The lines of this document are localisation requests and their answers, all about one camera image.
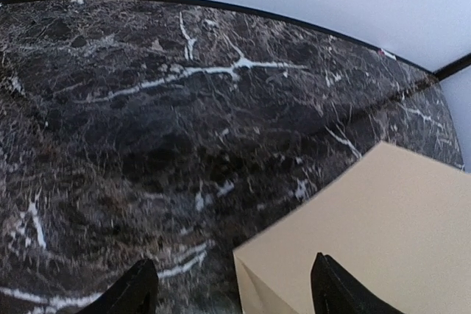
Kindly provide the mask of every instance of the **box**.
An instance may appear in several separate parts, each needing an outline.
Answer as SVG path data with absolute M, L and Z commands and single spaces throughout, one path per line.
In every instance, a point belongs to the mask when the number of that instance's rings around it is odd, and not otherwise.
M 471 313 L 471 176 L 378 144 L 234 251 L 245 314 L 314 313 L 318 252 L 406 314 Z

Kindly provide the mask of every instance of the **tan cardboard panel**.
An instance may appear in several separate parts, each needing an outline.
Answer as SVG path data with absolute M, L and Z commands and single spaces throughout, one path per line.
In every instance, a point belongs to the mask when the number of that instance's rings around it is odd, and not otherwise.
M 469 313 L 471 176 L 380 143 L 235 258 L 304 314 L 319 251 L 404 313 Z M 245 308 L 254 290 L 240 291 Z

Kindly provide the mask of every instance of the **dark marble surface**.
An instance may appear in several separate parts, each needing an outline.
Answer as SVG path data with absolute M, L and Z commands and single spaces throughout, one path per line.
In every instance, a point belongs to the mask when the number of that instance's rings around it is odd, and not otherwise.
M 433 77 L 313 30 L 147 1 L 0 8 L 0 312 L 137 259 L 159 313 L 238 313 L 232 250 L 379 140 L 462 167 Z

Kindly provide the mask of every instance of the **black strip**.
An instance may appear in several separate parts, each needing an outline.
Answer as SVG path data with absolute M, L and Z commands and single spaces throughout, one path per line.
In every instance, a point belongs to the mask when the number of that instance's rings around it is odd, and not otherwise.
M 14 4 L 14 3 L 23 3 L 23 2 L 28 2 L 28 1 L 40 1 L 40 0 L 0 0 L 0 3 Z M 238 12 L 238 13 L 246 13 L 246 14 L 249 14 L 249 15 L 260 16 L 260 17 L 264 17 L 264 18 L 271 18 L 272 20 L 283 21 L 283 22 L 286 22 L 288 24 L 293 24 L 293 25 L 300 26 L 300 27 L 303 27 L 303 28 L 306 28 L 306 29 L 313 29 L 313 30 L 318 31 L 318 32 L 323 32 L 323 33 L 328 34 L 328 35 L 336 36 L 338 38 L 341 38 L 342 40 L 347 40 L 349 42 L 353 42 L 355 44 L 358 44 L 359 46 L 366 47 L 366 48 L 371 49 L 373 51 L 381 50 L 381 48 L 373 46 L 369 43 L 363 42 L 362 40 L 358 40 L 356 38 L 352 38 L 350 36 L 343 35 L 342 33 L 332 31 L 332 30 L 326 29 L 324 27 L 313 25 L 313 24 L 310 24 L 310 23 L 305 22 L 305 21 L 296 20 L 296 19 L 290 18 L 288 16 L 277 15 L 277 14 L 270 13 L 270 12 L 263 11 L 263 10 L 256 10 L 256 9 L 253 9 L 253 8 L 250 8 L 250 7 L 243 7 L 243 6 L 240 6 L 240 5 L 227 4 L 227 3 L 222 3 L 220 1 L 212 1 L 212 0 L 147 0 L 147 1 L 167 1 L 167 2 L 171 2 L 171 3 L 181 3 L 181 4 L 195 5 L 195 6 L 200 6 L 200 7 L 212 7 L 212 8 L 221 9 L 221 10 L 229 10 L 229 11 L 235 11 L 235 12 Z M 415 68 L 418 68 L 418 69 L 424 71 L 427 74 L 432 74 L 429 70 L 421 67 L 420 65 L 412 63 L 412 62 L 410 62 L 410 61 L 408 61 L 408 60 L 406 60 L 402 57 L 396 56 L 396 59 L 403 62 L 403 63 L 405 63 L 405 64 L 408 64 L 408 65 L 411 65 Z
M 470 65 L 471 53 L 435 71 L 434 75 L 438 78 L 439 81 L 442 81 L 447 77 L 452 76 L 457 72 L 463 70 L 464 68 L 467 68 Z

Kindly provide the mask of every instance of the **cardboard box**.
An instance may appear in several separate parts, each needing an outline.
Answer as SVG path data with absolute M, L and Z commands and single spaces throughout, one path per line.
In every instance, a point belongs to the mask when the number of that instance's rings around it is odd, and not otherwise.
M 245 314 L 314 313 L 318 252 L 406 314 L 471 313 L 471 176 L 378 144 L 234 251 Z

